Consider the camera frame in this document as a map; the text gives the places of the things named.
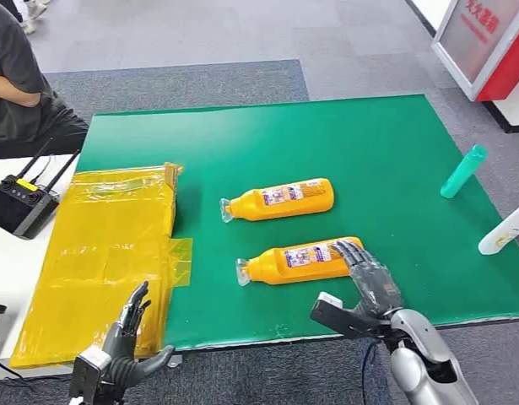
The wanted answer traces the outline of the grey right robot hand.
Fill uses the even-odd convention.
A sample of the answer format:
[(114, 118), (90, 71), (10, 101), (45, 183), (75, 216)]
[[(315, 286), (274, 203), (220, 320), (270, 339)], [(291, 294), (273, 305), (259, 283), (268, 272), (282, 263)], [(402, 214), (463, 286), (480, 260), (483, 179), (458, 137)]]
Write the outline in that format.
[(366, 249), (354, 242), (340, 240), (332, 245), (349, 270), (360, 299), (352, 309), (359, 316), (383, 319), (401, 309), (403, 300), (390, 271)]

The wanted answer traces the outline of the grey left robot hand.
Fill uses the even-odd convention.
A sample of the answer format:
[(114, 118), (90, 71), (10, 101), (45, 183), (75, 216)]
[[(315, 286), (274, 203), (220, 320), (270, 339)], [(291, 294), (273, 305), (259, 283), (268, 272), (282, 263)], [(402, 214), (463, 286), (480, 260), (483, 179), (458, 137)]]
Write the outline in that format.
[(122, 307), (119, 317), (112, 324), (104, 341), (102, 350), (111, 357), (109, 370), (103, 381), (121, 389), (136, 386), (167, 366), (174, 352), (169, 345), (152, 358), (137, 363), (135, 349), (139, 326), (150, 300), (143, 301), (148, 293), (145, 281), (134, 289)]

